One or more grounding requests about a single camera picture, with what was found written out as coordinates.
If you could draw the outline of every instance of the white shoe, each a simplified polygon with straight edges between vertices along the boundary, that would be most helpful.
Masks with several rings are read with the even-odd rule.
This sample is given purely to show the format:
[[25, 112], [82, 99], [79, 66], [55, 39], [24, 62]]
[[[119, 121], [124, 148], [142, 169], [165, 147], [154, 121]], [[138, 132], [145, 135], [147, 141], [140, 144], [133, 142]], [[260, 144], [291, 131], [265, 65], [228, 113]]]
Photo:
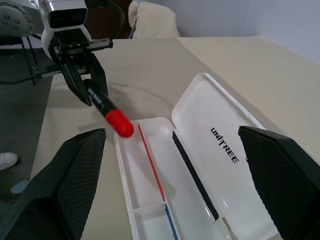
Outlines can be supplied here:
[[0, 153], [0, 171], [8, 169], [16, 164], [18, 155], [12, 152]]

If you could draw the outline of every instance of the unitree logo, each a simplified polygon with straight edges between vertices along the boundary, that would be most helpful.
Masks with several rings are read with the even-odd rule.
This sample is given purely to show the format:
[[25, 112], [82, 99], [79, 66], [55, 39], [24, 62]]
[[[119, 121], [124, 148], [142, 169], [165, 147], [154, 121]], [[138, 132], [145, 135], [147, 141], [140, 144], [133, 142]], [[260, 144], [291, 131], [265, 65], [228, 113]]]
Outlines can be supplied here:
[[232, 160], [234, 164], [239, 162], [239, 159], [237, 156], [234, 154], [234, 152], [231, 150], [231, 148], [228, 146], [228, 144], [224, 140], [224, 136], [219, 134], [219, 132], [213, 127], [211, 129], [211, 133], [213, 136], [215, 136], [216, 140], [219, 142], [218, 145], [222, 147], [222, 149], [225, 150], [226, 154], [229, 156], [229, 158]]

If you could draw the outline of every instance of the blue line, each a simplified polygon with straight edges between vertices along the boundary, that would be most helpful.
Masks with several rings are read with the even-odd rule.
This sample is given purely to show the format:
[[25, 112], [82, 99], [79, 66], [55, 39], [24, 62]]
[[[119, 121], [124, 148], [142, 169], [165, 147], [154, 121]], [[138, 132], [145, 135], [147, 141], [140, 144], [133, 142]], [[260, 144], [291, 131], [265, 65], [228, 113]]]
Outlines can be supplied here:
[[171, 229], [172, 229], [172, 232], [173, 232], [174, 240], [178, 240], [178, 235], [177, 235], [177, 232], [175, 230], [174, 223], [172, 222], [172, 218], [170, 216], [169, 209], [168, 209], [167, 205], [165, 205], [165, 212], [166, 212], [166, 215], [168, 216], [168, 219], [169, 219], [169, 223], [170, 223], [170, 226], [171, 226]]

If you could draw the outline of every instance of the marker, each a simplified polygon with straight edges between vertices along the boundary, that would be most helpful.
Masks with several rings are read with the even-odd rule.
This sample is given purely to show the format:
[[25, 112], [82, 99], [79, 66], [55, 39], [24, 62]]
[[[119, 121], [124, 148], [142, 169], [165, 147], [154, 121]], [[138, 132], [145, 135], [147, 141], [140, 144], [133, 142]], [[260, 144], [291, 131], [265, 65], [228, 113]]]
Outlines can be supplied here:
[[86, 86], [91, 101], [113, 129], [123, 138], [131, 137], [135, 131], [134, 126], [122, 111], [90, 79], [84, 80], [83, 83]]

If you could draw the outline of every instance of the red line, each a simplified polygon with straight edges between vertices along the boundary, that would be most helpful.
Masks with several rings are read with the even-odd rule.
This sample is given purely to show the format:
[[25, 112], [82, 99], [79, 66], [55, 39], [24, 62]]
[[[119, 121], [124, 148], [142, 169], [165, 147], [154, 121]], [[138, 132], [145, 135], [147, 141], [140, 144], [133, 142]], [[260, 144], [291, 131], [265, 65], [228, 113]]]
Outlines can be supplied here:
[[161, 186], [161, 183], [160, 183], [160, 180], [159, 180], [159, 177], [158, 177], [158, 174], [157, 174], [157, 171], [156, 171], [154, 162], [152, 161], [151, 154], [150, 154], [150, 151], [149, 151], [149, 148], [148, 148], [148, 145], [147, 145], [145, 136], [144, 136], [144, 134], [143, 134], [143, 132], [142, 132], [142, 129], [141, 129], [141, 127], [140, 127], [140, 124], [138, 124], [138, 129], [139, 129], [139, 132], [140, 132], [140, 135], [141, 135], [141, 138], [142, 138], [142, 141], [143, 141], [145, 150], [146, 150], [146, 154], [148, 155], [148, 158], [149, 158], [149, 161], [150, 161], [152, 170], [153, 170], [153, 174], [154, 174], [154, 176], [155, 176], [156, 183], [158, 184], [158, 188], [159, 188], [159, 190], [160, 190], [162, 199], [163, 199], [163, 201], [165, 201], [165, 200], [166, 200], [165, 193], [164, 193], [164, 190], [163, 190], [163, 188], [162, 188], [162, 186]]

